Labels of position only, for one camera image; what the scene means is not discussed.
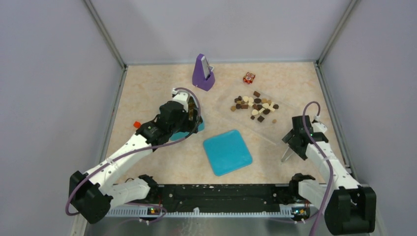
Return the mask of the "teal chocolate box with tray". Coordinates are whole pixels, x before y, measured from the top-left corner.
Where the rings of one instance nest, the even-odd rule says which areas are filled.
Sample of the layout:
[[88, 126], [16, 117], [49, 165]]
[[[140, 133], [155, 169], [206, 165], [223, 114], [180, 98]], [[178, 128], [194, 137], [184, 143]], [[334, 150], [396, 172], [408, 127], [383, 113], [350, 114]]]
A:
[[[204, 120], [201, 119], [201, 121], [199, 122], [198, 127], [194, 130], [194, 133], [198, 133], [200, 131], [203, 131], [204, 128], [205, 128], [205, 123], [204, 123]], [[180, 140], [182, 138], [185, 138], [188, 134], [189, 134], [189, 131], [175, 133], [170, 137], [170, 141]]]

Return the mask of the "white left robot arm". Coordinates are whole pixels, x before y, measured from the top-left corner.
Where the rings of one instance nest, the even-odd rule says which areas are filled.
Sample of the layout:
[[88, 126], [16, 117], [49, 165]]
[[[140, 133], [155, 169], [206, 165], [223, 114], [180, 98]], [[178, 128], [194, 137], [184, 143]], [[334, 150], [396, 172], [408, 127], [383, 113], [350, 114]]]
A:
[[[178, 144], [198, 133], [202, 122], [197, 96], [186, 88], [173, 89], [171, 100], [159, 107], [152, 120], [141, 124], [121, 148], [86, 172], [71, 175], [65, 213], [81, 215], [95, 224], [111, 209], [131, 201], [154, 202], [158, 191], [152, 177], [144, 175], [122, 184], [116, 181], [157, 149]], [[76, 209], [75, 213], [69, 211], [70, 206]]]

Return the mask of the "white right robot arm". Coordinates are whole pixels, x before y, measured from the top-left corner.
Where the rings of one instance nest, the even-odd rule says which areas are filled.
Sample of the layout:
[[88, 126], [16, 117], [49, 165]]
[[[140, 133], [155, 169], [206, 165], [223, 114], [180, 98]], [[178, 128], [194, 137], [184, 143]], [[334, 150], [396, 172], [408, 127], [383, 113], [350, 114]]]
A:
[[311, 175], [295, 174], [289, 183], [288, 195], [295, 203], [304, 199], [323, 208], [324, 221], [332, 235], [371, 233], [375, 230], [377, 195], [348, 173], [335, 156], [323, 133], [326, 126], [309, 116], [292, 117], [292, 129], [282, 138], [303, 160], [309, 159], [327, 180], [326, 191]]

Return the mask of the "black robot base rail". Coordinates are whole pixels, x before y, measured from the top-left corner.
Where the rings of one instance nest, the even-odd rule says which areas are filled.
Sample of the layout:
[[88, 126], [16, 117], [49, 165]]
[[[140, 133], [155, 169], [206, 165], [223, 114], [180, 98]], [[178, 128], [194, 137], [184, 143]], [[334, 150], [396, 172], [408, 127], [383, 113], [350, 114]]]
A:
[[311, 204], [290, 193], [287, 184], [165, 184], [138, 200], [166, 208], [170, 214], [264, 216], [307, 219]]

